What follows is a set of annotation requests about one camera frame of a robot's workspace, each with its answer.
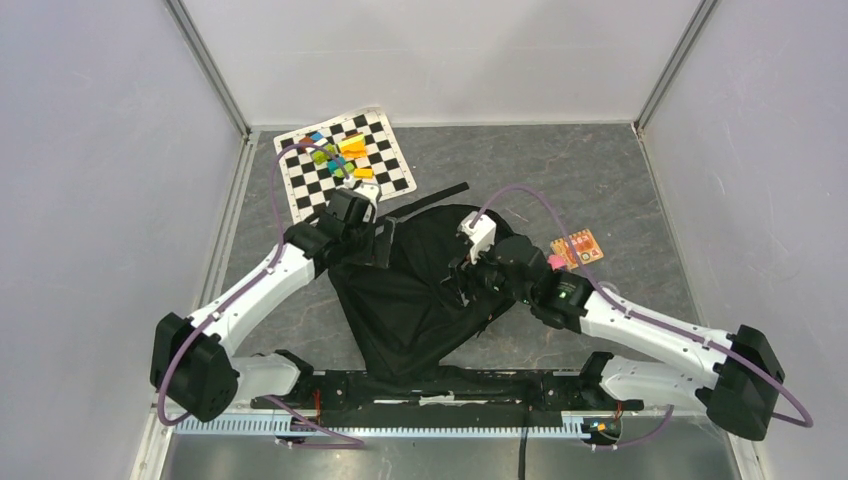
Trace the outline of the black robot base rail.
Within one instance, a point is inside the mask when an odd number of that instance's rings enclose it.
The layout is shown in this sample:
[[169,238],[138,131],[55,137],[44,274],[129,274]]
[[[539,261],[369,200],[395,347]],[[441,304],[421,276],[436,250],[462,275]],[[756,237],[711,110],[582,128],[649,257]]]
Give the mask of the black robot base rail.
[[475,370],[438,366],[418,376],[327,370],[301,376],[282,402],[314,411],[325,427],[555,427],[562,413],[639,412],[593,379],[563,370]]

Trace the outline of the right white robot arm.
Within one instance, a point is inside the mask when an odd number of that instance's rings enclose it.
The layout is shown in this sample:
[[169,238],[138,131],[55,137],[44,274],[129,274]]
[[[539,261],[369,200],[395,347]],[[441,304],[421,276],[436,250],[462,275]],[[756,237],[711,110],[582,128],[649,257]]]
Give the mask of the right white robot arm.
[[725,431],[765,439],[785,372],[766,335],[748,325],[712,329],[657,313],[594,287],[587,278],[554,270],[525,236],[502,240],[457,236],[459,254],[445,283],[468,304],[485,294],[529,308],[546,326],[601,338],[649,356],[640,362],[595,353],[577,382],[591,408],[610,401],[674,405],[704,412]]

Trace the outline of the black student backpack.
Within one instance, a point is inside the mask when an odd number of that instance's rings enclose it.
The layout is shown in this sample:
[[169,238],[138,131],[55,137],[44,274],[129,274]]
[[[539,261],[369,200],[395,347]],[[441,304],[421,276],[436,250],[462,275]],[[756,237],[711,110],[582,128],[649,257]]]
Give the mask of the black student backpack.
[[397,225],[387,269],[348,261],[329,269],[366,371],[418,376],[442,366],[514,305],[479,284],[477,300],[463,308],[443,285],[464,248],[456,229],[476,208],[442,201],[468,188],[459,183],[390,211]]

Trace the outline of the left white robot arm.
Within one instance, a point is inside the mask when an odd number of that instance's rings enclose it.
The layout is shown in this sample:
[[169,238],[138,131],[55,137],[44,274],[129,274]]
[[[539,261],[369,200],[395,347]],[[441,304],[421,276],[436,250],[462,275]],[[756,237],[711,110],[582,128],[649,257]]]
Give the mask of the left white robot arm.
[[156,326],[150,382],[159,421],[189,417],[209,422],[232,403],[275,395],[290,407],[306,405],[314,381],[293,357],[237,357],[240,345],[292,294],[340,263],[375,257],[381,189],[359,182],[338,188],[315,215],[279,234],[277,244],[245,277],[209,304]]

